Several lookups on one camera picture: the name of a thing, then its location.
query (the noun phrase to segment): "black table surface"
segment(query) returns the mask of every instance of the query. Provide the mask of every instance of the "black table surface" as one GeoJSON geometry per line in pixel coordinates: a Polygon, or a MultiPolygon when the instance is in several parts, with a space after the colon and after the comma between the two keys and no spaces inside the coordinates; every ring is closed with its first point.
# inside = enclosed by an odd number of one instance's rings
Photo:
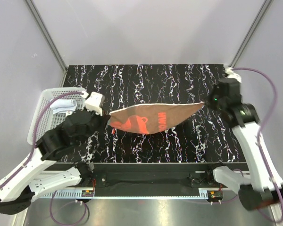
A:
{"type": "MultiPolygon", "coordinates": [[[[223,65],[71,65],[64,87],[103,94],[105,112],[142,103],[204,101],[224,75],[223,65]]],[[[180,125],[153,135],[107,126],[62,162],[245,162],[241,147],[217,112],[204,107],[180,125]]]]}

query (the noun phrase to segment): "white basket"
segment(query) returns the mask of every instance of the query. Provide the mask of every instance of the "white basket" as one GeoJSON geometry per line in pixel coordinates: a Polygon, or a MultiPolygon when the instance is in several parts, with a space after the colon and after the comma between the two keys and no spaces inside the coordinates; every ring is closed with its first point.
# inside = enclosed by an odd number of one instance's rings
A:
{"type": "MultiPolygon", "coordinates": [[[[39,117],[39,114],[43,110],[43,108],[49,103],[49,101],[57,96],[60,96],[65,93],[69,92],[82,92],[86,91],[84,88],[75,88],[75,87],[67,87],[67,88],[53,88],[53,89],[46,89],[41,93],[41,96],[39,98],[39,102],[37,105],[37,108],[33,115],[33,121],[30,125],[30,129],[27,136],[27,142],[32,145],[33,144],[33,130],[37,121],[37,118],[39,117]]],[[[62,99],[73,99],[77,102],[76,109],[83,109],[85,106],[85,99],[79,95],[69,95],[66,97],[63,97],[62,99]]],[[[40,120],[38,130],[37,130],[37,136],[36,141],[44,135],[44,133],[50,129],[55,128],[57,125],[62,123],[65,120],[66,114],[53,114],[53,111],[49,108],[45,114],[43,115],[42,119],[40,120]]]]}

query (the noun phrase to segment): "brown paper bag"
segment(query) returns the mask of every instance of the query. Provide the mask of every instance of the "brown paper bag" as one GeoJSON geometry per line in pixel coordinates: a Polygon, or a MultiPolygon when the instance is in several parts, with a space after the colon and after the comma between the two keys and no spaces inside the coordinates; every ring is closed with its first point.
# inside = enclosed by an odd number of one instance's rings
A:
{"type": "Polygon", "coordinates": [[[110,112],[108,125],[126,132],[153,134],[177,126],[203,106],[196,104],[140,104],[110,112]]]}

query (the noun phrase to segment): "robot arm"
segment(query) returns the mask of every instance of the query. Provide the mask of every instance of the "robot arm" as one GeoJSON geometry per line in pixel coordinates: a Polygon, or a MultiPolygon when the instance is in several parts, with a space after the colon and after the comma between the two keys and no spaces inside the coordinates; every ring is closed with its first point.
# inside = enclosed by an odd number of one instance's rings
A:
{"type": "MultiPolygon", "coordinates": [[[[235,75],[218,81],[206,105],[221,113],[222,118],[229,124],[238,139],[250,170],[250,179],[244,178],[240,173],[233,172],[225,166],[213,169],[213,176],[216,182],[227,186],[239,195],[244,208],[253,210],[277,203],[279,198],[257,145],[257,132],[260,127],[257,112],[254,106],[242,102],[240,82],[237,79],[239,77],[235,75]]],[[[283,194],[283,180],[271,161],[262,135],[260,143],[274,181],[283,194]]]]}
{"type": "MultiPolygon", "coordinates": [[[[93,169],[87,163],[78,163],[67,171],[45,179],[35,178],[73,151],[74,147],[84,143],[95,131],[104,130],[110,116],[103,115],[103,100],[103,95],[92,93],[85,101],[86,109],[73,112],[63,123],[47,131],[36,142],[29,163],[0,189],[0,213],[17,214],[45,194],[67,186],[88,186],[91,183],[93,169]]],[[[0,185],[19,170],[27,158],[28,156],[1,179],[0,185]]]]}

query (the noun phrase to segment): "purple cable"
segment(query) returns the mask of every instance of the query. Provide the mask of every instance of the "purple cable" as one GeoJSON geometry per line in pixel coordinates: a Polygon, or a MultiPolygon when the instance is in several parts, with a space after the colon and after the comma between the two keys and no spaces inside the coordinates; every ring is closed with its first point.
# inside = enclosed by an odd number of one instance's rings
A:
{"type": "MultiPolygon", "coordinates": [[[[241,175],[244,176],[242,170],[240,170],[240,169],[234,169],[233,171],[239,171],[241,173],[241,175]]],[[[209,203],[209,202],[194,202],[194,201],[189,201],[189,202],[195,203],[195,204],[204,204],[204,205],[220,205],[222,203],[229,203],[231,201],[234,201],[237,198],[238,198],[238,195],[235,195],[233,198],[226,200],[224,202],[221,202],[221,203],[219,203],[219,202],[212,202],[212,203],[209,203]]]]}
{"type": "MultiPolygon", "coordinates": [[[[63,208],[65,208],[66,206],[69,206],[70,204],[73,204],[73,203],[75,203],[75,201],[70,201],[70,202],[64,204],[63,206],[61,206],[60,208],[58,208],[56,211],[54,211],[52,214],[54,215],[54,214],[60,212],[63,208]]],[[[46,216],[46,217],[43,217],[41,214],[39,214],[39,212],[41,212],[41,210],[40,210],[40,208],[38,207],[38,205],[36,205],[36,209],[37,209],[37,216],[38,216],[39,218],[41,218],[42,220],[45,220],[45,219],[47,219],[47,218],[50,218],[50,214],[49,214],[48,216],[46,216]]]]}
{"type": "Polygon", "coordinates": [[[71,224],[71,225],[62,224],[62,223],[58,222],[58,221],[53,217],[53,214],[52,214],[52,203],[53,203],[53,199],[54,199],[56,193],[57,193],[57,191],[55,191],[55,192],[53,193],[52,198],[51,198],[51,201],[50,201],[50,206],[49,206],[49,214],[50,214],[51,219],[52,219],[56,224],[61,225],[61,226],[76,226],[76,225],[78,225],[78,224],[84,219],[84,217],[85,217],[85,215],[86,215],[87,208],[88,208],[88,206],[86,205],[86,203],[81,202],[81,203],[84,205],[84,207],[85,207],[85,211],[84,211],[84,214],[82,215],[82,217],[81,217],[76,223],[71,224]]]}
{"type": "Polygon", "coordinates": [[[69,96],[69,95],[74,95],[74,94],[79,94],[79,95],[83,95],[82,92],[69,92],[69,93],[65,93],[65,94],[62,94],[58,97],[55,97],[53,98],[44,108],[43,110],[41,111],[41,113],[39,114],[39,117],[37,118],[37,121],[36,121],[36,124],[35,124],[35,127],[33,129],[33,146],[32,146],[32,149],[29,153],[29,156],[27,158],[27,160],[23,163],[23,166],[18,168],[6,181],[4,181],[1,185],[0,185],[0,189],[2,189],[12,178],[14,178],[28,163],[29,161],[32,159],[33,157],[33,152],[34,152],[34,148],[35,148],[35,145],[36,145],[36,134],[37,134],[37,129],[38,129],[38,126],[39,126],[39,123],[41,121],[41,118],[43,117],[43,115],[45,114],[45,112],[47,111],[47,109],[50,107],[50,105],[52,105],[53,102],[55,102],[56,100],[62,98],[62,97],[66,97],[66,96],[69,96]]]}
{"type": "Polygon", "coordinates": [[[281,192],[280,192],[280,189],[278,187],[278,185],[276,184],[275,180],[274,180],[274,176],[273,176],[273,173],[268,165],[268,162],[267,162],[267,159],[264,155],[264,151],[262,149],[262,146],[261,146],[261,142],[260,142],[260,134],[263,130],[263,128],[266,126],[270,116],[272,115],[273,111],[275,110],[275,106],[277,104],[277,101],[278,101],[278,92],[277,92],[277,89],[275,87],[275,84],[273,83],[273,81],[266,75],[264,74],[263,72],[259,71],[259,70],[256,70],[256,69],[252,69],[252,68],[247,68],[247,67],[237,67],[237,68],[233,68],[233,70],[245,70],[245,71],[251,71],[251,72],[256,72],[256,73],[259,73],[261,74],[264,78],[267,79],[267,81],[269,82],[269,84],[271,85],[272,87],[272,90],[273,90],[273,93],[274,93],[274,99],[272,101],[272,104],[270,105],[268,111],[267,111],[267,114],[266,116],[264,117],[264,119],[262,120],[262,123],[261,123],[261,126],[258,130],[258,133],[257,133],[257,143],[258,143],[258,147],[259,147],[259,150],[260,150],[260,153],[261,153],[261,156],[262,156],[262,159],[263,159],[263,162],[265,164],[265,167],[267,169],[267,172],[269,174],[269,177],[272,179],[272,182],[273,182],[273,185],[275,187],[275,190],[277,192],[277,195],[279,197],[279,201],[280,201],[280,205],[281,205],[281,211],[282,211],[282,216],[279,220],[275,220],[275,219],[271,219],[268,215],[266,215],[265,213],[263,213],[261,210],[259,210],[259,212],[264,216],[264,218],[266,218],[267,220],[271,221],[271,222],[274,222],[274,223],[281,223],[283,221],[283,197],[281,195],[281,192]]]}

